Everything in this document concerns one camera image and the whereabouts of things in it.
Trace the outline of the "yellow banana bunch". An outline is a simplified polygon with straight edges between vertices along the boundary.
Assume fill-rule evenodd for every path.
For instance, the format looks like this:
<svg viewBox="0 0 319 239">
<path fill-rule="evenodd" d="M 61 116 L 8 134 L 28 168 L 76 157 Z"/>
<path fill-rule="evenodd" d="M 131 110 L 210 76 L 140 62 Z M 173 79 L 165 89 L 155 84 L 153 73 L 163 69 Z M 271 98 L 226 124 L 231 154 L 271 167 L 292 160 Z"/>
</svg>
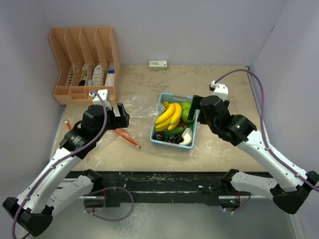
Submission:
<svg viewBox="0 0 319 239">
<path fill-rule="evenodd" d="M 155 120 L 154 130 L 172 131 L 181 120 L 182 107 L 179 103 L 168 103 L 167 109 Z"/>
</svg>

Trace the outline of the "clear zip bag orange zipper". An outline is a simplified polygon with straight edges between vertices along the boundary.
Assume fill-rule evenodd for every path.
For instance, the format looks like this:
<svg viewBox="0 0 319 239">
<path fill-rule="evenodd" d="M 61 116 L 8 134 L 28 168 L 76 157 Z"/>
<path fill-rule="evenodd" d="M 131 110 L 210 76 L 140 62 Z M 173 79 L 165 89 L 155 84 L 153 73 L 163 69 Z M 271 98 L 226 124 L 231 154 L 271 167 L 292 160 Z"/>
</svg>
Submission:
<svg viewBox="0 0 319 239">
<path fill-rule="evenodd" d="M 130 146 L 141 149 L 153 130 L 154 119 L 159 114 L 159 104 L 145 97 L 133 95 L 124 100 L 123 105 L 130 115 L 129 126 L 116 129 L 113 133 Z"/>
</svg>

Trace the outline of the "white garlic toy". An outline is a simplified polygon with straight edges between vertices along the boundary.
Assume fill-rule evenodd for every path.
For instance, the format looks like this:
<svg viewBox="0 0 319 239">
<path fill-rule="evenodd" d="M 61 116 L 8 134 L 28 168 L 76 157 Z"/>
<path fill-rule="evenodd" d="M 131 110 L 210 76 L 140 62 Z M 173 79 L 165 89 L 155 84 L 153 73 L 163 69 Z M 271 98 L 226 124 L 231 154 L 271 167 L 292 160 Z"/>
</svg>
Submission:
<svg viewBox="0 0 319 239">
<path fill-rule="evenodd" d="M 190 128 L 186 128 L 182 133 L 182 142 L 179 145 L 189 145 L 192 142 L 192 130 Z"/>
</svg>

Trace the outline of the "green cucumber toy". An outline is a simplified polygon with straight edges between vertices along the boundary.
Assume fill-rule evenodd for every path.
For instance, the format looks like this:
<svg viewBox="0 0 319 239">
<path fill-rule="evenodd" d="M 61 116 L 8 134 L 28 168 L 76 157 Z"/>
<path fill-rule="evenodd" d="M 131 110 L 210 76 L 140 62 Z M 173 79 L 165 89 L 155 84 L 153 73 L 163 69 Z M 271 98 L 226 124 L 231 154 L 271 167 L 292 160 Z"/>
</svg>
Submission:
<svg viewBox="0 0 319 239">
<path fill-rule="evenodd" d="M 183 133 L 185 130 L 184 127 L 176 127 L 175 129 L 171 130 L 171 131 L 163 131 L 164 135 L 176 135 L 176 134 L 181 134 Z"/>
</svg>

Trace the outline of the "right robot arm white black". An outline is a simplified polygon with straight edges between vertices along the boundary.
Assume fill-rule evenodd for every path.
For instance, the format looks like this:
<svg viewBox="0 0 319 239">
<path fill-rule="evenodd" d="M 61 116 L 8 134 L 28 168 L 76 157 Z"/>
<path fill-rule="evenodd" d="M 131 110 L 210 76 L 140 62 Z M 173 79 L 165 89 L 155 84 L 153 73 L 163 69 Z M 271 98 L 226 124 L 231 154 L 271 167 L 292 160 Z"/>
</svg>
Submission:
<svg viewBox="0 0 319 239">
<path fill-rule="evenodd" d="M 290 162 L 266 140 L 257 127 L 243 115 L 231 115 L 229 101 L 218 96 L 193 96 L 188 117 L 199 111 L 198 120 L 209 126 L 211 132 L 223 141 L 246 152 L 271 175 L 270 178 L 229 170 L 221 179 L 222 191 L 233 195 L 236 191 L 248 192 L 271 199 L 288 214 L 295 214 L 316 189 L 319 175 L 306 172 Z"/>
</svg>

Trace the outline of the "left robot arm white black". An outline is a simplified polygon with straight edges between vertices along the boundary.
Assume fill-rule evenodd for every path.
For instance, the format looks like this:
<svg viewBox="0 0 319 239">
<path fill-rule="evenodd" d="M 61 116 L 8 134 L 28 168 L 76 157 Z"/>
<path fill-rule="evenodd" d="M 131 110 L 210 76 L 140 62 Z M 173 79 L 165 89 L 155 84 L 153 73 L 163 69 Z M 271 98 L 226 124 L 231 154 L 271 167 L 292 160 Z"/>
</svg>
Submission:
<svg viewBox="0 0 319 239">
<path fill-rule="evenodd" d="M 98 195 L 103 188 L 103 177 L 88 169 L 59 189 L 58 186 L 93 150 L 108 130 L 127 128 L 130 116 L 122 103 L 117 104 L 119 115 L 105 105 L 90 105 L 71 131 L 60 142 L 52 159 L 37 178 L 17 197 L 8 197 L 2 206 L 13 219 L 11 236 L 16 238 L 15 227 L 20 225 L 34 237 L 42 234 L 53 218 L 81 196 Z"/>
</svg>

